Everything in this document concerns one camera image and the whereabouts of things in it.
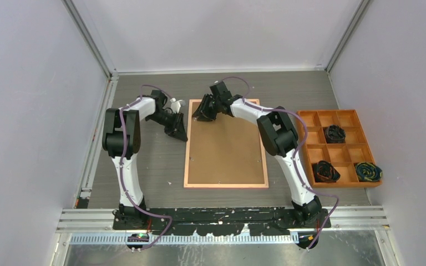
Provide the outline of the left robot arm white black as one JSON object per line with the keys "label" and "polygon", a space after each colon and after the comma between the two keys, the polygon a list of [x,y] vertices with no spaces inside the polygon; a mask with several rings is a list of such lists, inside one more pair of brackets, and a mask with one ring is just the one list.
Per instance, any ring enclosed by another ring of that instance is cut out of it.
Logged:
{"label": "left robot arm white black", "polygon": [[123,107],[106,110],[102,148],[111,158],[119,182],[119,207],[114,211],[116,222],[142,229],[150,217],[137,168],[141,121],[153,121],[161,125],[169,137],[186,142],[184,115],[180,111],[184,105],[184,100],[171,98],[164,91],[156,89],[149,95],[138,96]]}

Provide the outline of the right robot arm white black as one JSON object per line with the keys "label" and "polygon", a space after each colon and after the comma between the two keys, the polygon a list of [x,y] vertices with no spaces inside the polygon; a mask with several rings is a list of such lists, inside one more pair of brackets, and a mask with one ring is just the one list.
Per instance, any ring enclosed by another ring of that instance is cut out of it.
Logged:
{"label": "right robot arm white black", "polygon": [[210,86],[200,105],[193,112],[198,121],[214,121],[219,113],[246,120],[257,126],[263,147],[273,156],[287,181],[293,205],[292,215],[301,227],[324,226],[328,220],[326,211],[316,192],[307,181],[298,154],[298,133],[282,108],[266,108],[254,104],[241,95],[232,95],[223,81]]}

